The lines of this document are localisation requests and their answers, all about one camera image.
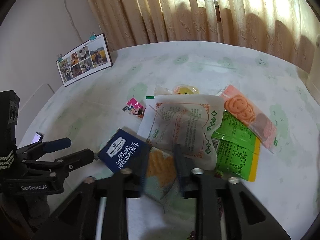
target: photograph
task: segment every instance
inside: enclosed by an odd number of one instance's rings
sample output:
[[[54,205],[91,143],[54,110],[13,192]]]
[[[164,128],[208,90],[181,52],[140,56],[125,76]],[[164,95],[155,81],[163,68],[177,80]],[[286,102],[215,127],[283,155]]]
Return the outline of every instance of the photograph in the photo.
[[[85,46],[78,50],[77,55],[80,61],[86,59],[87,57],[90,57],[88,46]]]
[[[74,65],[71,67],[71,73],[74,78],[82,74],[81,67],[80,67],[79,63],[77,65]]]
[[[77,63],[79,63],[79,59],[78,59],[78,56],[77,56],[77,53],[73,53],[71,54],[69,57],[68,57],[68,62],[69,62],[69,65],[70,66],[73,66]]]
[[[103,33],[80,44],[62,58],[56,63],[65,87],[113,65]]]
[[[100,38],[88,44],[93,66],[96,68],[108,62],[107,55],[104,50],[104,39]]]
[[[91,58],[87,58],[84,61],[80,62],[82,73],[87,72],[93,69],[93,64]]]
[[[63,78],[64,82],[67,82],[73,78],[71,75],[71,71],[69,69],[69,64],[68,64],[67,59],[62,60],[59,63],[59,68],[60,68],[60,72],[62,74],[62,78]]]

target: beige curtain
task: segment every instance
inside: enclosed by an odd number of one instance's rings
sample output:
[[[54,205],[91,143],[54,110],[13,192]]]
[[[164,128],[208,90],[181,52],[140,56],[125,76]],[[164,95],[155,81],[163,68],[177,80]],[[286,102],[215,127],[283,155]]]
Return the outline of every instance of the beige curtain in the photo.
[[[88,0],[110,50],[180,40],[249,47],[309,72],[320,23],[305,0]]]

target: white wall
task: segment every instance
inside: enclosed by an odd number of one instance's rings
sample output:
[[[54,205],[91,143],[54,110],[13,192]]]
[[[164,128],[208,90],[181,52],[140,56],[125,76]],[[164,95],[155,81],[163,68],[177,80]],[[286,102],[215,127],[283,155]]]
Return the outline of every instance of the white wall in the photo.
[[[67,0],[67,7],[83,41],[101,32],[87,0]],[[44,83],[57,91],[56,56],[80,43],[64,0],[17,0],[0,26],[0,91],[14,90],[20,109]]]

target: orange cookie package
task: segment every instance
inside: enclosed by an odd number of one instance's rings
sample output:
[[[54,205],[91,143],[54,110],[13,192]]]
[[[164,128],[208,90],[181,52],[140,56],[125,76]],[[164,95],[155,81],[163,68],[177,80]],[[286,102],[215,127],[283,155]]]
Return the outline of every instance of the orange cookie package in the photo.
[[[232,85],[220,97],[224,99],[224,108],[248,127],[268,150],[275,153],[277,128],[271,120]]]

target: white tablecloth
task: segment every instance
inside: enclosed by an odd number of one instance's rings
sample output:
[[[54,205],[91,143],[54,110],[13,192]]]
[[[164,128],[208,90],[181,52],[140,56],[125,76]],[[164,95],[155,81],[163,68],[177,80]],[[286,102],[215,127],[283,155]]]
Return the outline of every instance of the white tablecloth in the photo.
[[[188,84],[196,86],[201,94],[211,95],[232,84],[270,117],[281,139],[276,155],[261,146],[256,181],[244,184],[293,240],[305,234],[319,212],[320,106],[303,83],[307,77],[303,70],[252,49],[203,41],[140,45],[111,55],[113,67],[61,87],[52,96],[30,125],[20,147],[30,144],[39,131],[44,133],[44,141],[63,137],[72,140],[70,148],[47,154],[45,160],[85,148],[98,152],[118,128],[133,135],[138,131],[140,120],[122,108],[132,97],[144,104],[145,96],[153,95],[156,83],[169,89]],[[71,172],[64,183],[65,192],[48,197],[51,210],[83,178],[90,175],[100,179],[111,174],[96,160]],[[154,205],[155,212],[158,208],[156,203],[146,202],[129,207],[140,211],[137,215],[140,219],[129,221],[131,239],[147,239],[144,237],[147,235],[152,239],[150,230],[159,233],[167,230],[172,239],[186,239],[191,226],[181,223],[181,234],[174,234],[172,222],[166,216],[156,216],[157,221],[145,219],[150,205]]]

